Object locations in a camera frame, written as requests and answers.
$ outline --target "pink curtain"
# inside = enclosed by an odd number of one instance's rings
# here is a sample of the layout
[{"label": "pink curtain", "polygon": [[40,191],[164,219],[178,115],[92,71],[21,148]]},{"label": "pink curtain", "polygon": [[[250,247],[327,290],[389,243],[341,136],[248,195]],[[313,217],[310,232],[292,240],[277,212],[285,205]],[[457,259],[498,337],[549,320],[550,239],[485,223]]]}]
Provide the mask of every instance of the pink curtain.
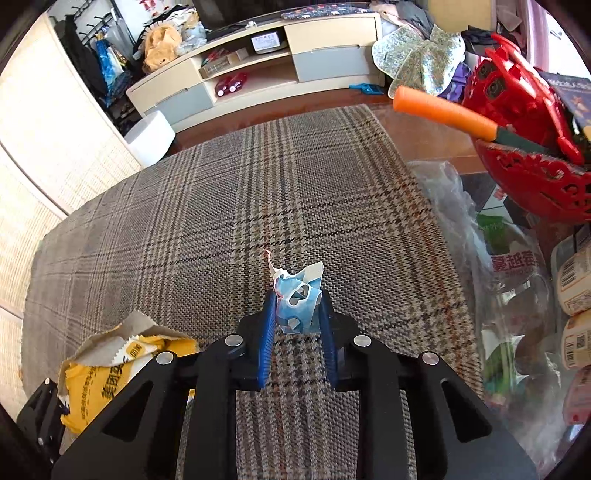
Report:
[{"label": "pink curtain", "polygon": [[523,20],[521,32],[527,38],[527,60],[534,67],[548,70],[550,43],[547,12],[535,0],[517,0],[517,14]]}]

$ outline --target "cabinet drawer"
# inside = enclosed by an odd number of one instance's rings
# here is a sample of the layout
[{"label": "cabinet drawer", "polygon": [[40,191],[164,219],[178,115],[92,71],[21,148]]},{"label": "cabinet drawer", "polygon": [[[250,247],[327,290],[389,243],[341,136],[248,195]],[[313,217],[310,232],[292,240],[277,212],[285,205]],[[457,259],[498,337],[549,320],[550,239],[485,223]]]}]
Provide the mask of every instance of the cabinet drawer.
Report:
[{"label": "cabinet drawer", "polygon": [[286,25],[285,34],[292,53],[345,45],[364,47],[378,39],[375,22],[373,15],[306,21]]},{"label": "cabinet drawer", "polygon": [[334,77],[378,74],[371,47],[335,47],[293,55],[298,80],[309,82]]},{"label": "cabinet drawer", "polygon": [[198,83],[191,88],[182,90],[173,96],[158,102],[146,111],[146,115],[160,110],[168,123],[174,125],[188,116],[213,107],[212,98],[209,96],[203,83]]},{"label": "cabinet drawer", "polygon": [[198,72],[197,60],[189,58],[173,65],[139,86],[132,85],[127,90],[127,97],[140,112],[148,113],[148,109],[169,98],[177,92],[182,92],[202,81]]}]

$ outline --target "tv stand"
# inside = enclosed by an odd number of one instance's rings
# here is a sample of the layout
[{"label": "tv stand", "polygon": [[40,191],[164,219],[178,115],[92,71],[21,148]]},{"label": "tv stand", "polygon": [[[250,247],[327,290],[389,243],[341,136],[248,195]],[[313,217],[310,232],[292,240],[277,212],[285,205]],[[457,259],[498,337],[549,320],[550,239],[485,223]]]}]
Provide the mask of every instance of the tv stand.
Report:
[{"label": "tv stand", "polygon": [[[284,30],[288,46],[256,54],[250,37]],[[338,15],[306,20],[273,20],[241,28],[183,55],[127,90],[142,116],[160,110],[175,132],[243,108],[305,93],[347,88],[351,84],[384,85],[374,65],[371,45],[382,37],[378,14]],[[199,69],[211,51],[250,46],[251,55],[213,76]],[[234,72],[247,72],[238,91],[218,97],[216,83]]]}]

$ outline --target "rug pattern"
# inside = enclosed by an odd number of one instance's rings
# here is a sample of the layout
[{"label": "rug pattern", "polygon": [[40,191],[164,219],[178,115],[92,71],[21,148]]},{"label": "rug pattern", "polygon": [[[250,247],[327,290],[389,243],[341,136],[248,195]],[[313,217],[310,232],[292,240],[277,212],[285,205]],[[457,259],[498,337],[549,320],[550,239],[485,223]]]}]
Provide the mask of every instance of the rug pattern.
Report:
[{"label": "rug pattern", "polygon": [[[267,248],[274,265],[291,272],[324,261],[323,287],[337,311],[398,352],[439,352],[482,393],[446,243],[366,106],[291,116],[197,145],[59,224],[33,265],[26,392],[133,309],[202,347],[233,332],[271,286]],[[240,479],[355,478],[358,396],[331,391],[317,335],[277,331],[267,388],[239,393],[236,408]],[[409,461],[414,476],[412,449]]]}]

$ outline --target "orange handle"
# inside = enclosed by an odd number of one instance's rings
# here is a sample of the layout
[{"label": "orange handle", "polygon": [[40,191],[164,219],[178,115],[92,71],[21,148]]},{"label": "orange handle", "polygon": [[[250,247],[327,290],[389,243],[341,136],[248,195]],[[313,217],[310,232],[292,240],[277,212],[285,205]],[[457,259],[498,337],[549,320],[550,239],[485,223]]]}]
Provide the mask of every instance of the orange handle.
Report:
[{"label": "orange handle", "polygon": [[489,118],[443,98],[434,97],[409,87],[398,87],[394,94],[394,110],[433,120],[462,132],[492,142],[497,124]]}]

